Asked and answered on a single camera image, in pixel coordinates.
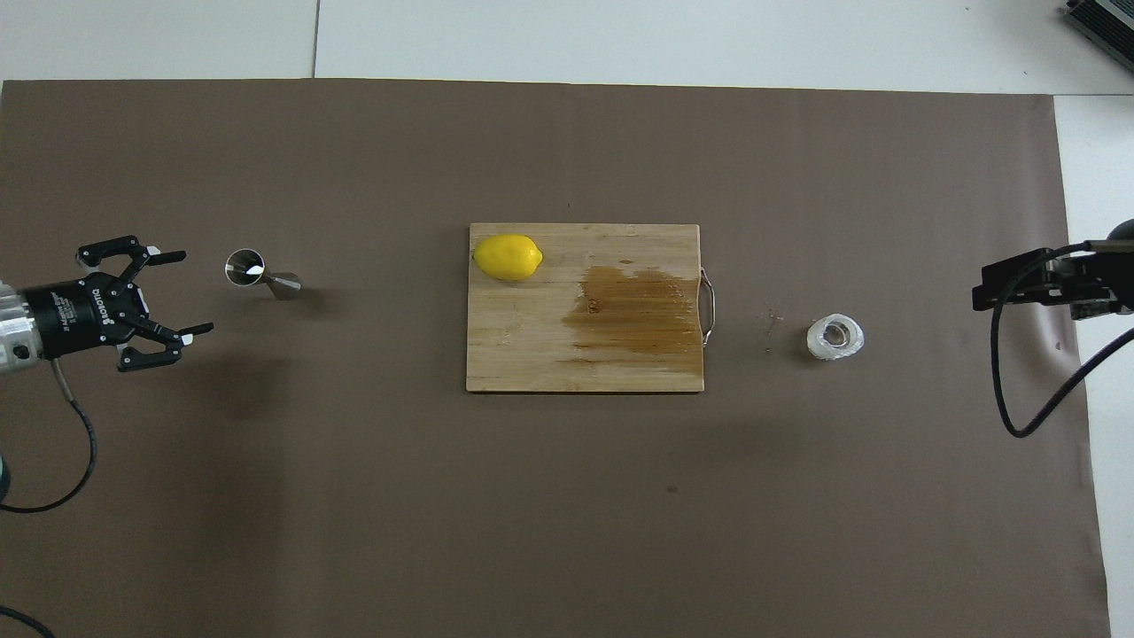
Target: white floor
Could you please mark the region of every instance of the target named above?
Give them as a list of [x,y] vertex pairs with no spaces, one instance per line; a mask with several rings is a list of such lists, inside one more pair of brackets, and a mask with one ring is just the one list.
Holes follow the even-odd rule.
[[[1060,5],[0,0],[0,80],[319,76],[1051,93],[1070,238],[1101,238],[1134,216],[1134,74],[1063,24]],[[1082,352],[1128,327],[1118,316],[1078,324]],[[1134,637],[1134,393],[1122,384],[1131,371],[1134,351],[1122,352],[1088,381],[1117,637]]]

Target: cutting board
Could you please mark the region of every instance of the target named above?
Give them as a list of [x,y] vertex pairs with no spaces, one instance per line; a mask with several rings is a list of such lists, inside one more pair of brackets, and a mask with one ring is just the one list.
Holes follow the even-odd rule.
[[468,260],[469,392],[701,392],[693,223],[473,223],[469,255],[527,235],[543,262],[500,281]]

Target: brown liquid spill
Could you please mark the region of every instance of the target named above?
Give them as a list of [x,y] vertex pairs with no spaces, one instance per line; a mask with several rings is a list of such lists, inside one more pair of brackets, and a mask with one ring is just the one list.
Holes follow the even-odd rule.
[[[570,363],[701,374],[696,279],[660,270],[627,275],[618,267],[592,265],[581,283],[583,294],[562,322],[575,331],[575,348],[587,356]],[[618,352],[623,355],[607,357]]]

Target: metal jigger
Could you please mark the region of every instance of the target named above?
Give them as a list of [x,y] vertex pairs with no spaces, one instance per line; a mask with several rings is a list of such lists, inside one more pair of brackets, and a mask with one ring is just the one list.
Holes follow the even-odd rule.
[[252,248],[240,248],[228,255],[225,275],[237,286],[268,283],[278,300],[288,300],[299,294],[303,283],[295,272],[271,272],[264,266],[264,257]]

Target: metal handle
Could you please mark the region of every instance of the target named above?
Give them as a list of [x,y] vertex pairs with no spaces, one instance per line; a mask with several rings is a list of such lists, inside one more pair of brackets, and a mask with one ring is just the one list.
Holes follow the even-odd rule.
[[713,289],[712,281],[709,280],[704,267],[701,267],[701,282],[699,284],[709,289],[709,329],[701,338],[701,348],[704,348],[709,346],[709,338],[712,337],[713,326],[717,325],[717,290]]

